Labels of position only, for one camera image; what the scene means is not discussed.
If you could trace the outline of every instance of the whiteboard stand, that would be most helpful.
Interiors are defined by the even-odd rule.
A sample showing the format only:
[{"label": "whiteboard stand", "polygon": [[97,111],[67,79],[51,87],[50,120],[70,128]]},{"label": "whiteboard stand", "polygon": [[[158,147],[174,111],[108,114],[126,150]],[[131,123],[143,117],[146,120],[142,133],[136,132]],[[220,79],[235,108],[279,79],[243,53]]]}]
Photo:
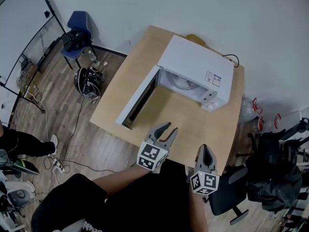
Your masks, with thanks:
[{"label": "whiteboard stand", "polygon": [[[48,7],[49,10],[50,10],[50,11],[46,11],[46,13],[51,13],[52,16],[51,16],[51,17],[48,19],[48,21],[41,27],[41,29],[54,17],[54,18],[56,19],[57,23],[59,24],[59,26],[61,27],[61,29],[62,29],[62,31],[63,31],[63,34],[65,34],[66,32],[65,32],[63,26],[61,25],[61,23],[60,23],[60,21],[59,21],[57,15],[55,14],[55,11],[53,10],[53,8],[52,8],[52,6],[51,6],[50,1],[48,1],[48,0],[44,0],[44,1],[46,2],[47,7]],[[29,41],[29,43],[27,44],[27,46],[25,47],[25,49],[28,47],[28,45],[29,45],[30,42],[34,39],[34,37],[38,34],[38,32],[37,32],[37,33],[33,36],[33,38]],[[9,76],[6,78],[5,83],[3,83],[3,82],[0,81],[0,86],[1,86],[1,87],[4,87],[6,90],[8,90],[9,92],[11,92],[11,93],[13,93],[13,94],[15,94],[15,95],[17,96],[15,105],[17,104],[18,99],[19,99],[19,98],[22,98],[22,99],[24,99],[24,100],[26,100],[26,101],[28,101],[28,102],[34,104],[34,105],[41,111],[42,114],[45,114],[46,111],[45,111],[44,109],[40,108],[36,102],[34,102],[34,101],[32,101],[32,100],[27,99],[26,97],[24,97],[25,94],[24,94],[24,95],[20,95],[20,93],[16,93],[16,92],[14,92],[13,90],[11,90],[11,89],[9,89],[8,87],[6,87],[6,84],[7,84],[7,82],[8,82],[8,79],[10,78],[10,76],[11,76],[11,74],[12,74],[12,71],[13,71],[15,65],[14,65],[13,68],[11,69],[11,72],[10,72]]]}]

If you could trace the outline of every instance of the label sticker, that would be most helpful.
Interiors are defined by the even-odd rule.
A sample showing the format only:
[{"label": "label sticker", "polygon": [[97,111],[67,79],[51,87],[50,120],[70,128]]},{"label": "label sticker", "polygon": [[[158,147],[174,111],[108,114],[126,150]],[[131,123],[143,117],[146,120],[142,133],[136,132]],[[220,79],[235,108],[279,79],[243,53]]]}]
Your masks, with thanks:
[{"label": "label sticker", "polygon": [[213,73],[207,72],[205,80],[209,83],[212,83],[213,77],[214,77]]},{"label": "label sticker", "polygon": [[216,85],[217,87],[220,87],[221,77],[214,75],[212,84]]}]

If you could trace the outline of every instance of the black office chair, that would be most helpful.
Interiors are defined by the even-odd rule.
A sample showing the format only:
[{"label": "black office chair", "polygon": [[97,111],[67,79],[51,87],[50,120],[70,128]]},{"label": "black office chair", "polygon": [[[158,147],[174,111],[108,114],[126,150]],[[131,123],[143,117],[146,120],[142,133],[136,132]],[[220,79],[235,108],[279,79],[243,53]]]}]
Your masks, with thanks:
[{"label": "black office chair", "polygon": [[241,212],[237,205],[247,197],[247,175],[248,169],[241,165],[238,167],[226,167],[219,180],[218,190],[209,195],[211,210],[215,216],[221,215],[231,209],[234,210],[237,217],[230,221],[231,225],[244,219],[249,210]]}]

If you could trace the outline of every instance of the whiteboard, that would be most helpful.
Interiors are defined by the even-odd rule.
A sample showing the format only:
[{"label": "whiteboard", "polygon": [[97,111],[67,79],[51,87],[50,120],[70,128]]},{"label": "whiteboard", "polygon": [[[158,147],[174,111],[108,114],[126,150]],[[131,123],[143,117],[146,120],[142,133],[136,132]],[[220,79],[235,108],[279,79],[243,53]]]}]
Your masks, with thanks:
[{"label": "whiteboard", "polygon": [[44,24],[45,0],[4,0],[0,5],[0,81],[5,83],[20,54]]}]

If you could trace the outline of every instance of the blue chair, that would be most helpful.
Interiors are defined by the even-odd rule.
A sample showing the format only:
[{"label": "blue chair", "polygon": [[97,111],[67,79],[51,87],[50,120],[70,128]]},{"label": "blue chair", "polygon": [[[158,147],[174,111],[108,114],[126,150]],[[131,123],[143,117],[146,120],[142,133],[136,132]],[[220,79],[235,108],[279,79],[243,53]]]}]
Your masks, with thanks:
[{"label": "blue chair", "polygon": [[[74,11],[68,21],[68,27],[70,29],[83,29],[86,32],[89,33],[89,35],[91,36],[91,40],[92,40],[92,32],[90,31],[90,26],[89,26],[89,19],[88,19],[88,13],[86,11]],[[97,56],[94,48],[92,45],[91,49],[92,52]],[[80,63],[78,62],[78,57],[80,56],[80,54],[82,52],[84,52],[86,46],[82,47],[79,50],[72,50],[67,52],[64,48],[61,49],[60,53],[62,54],[62,56],[64,57],[64,59],[66,60],[67,64],[69,65],[69,67],[73,70],[70,62],[68,61],[68,58],[74,59],[78,65],[79,68],[81,68]]]}]

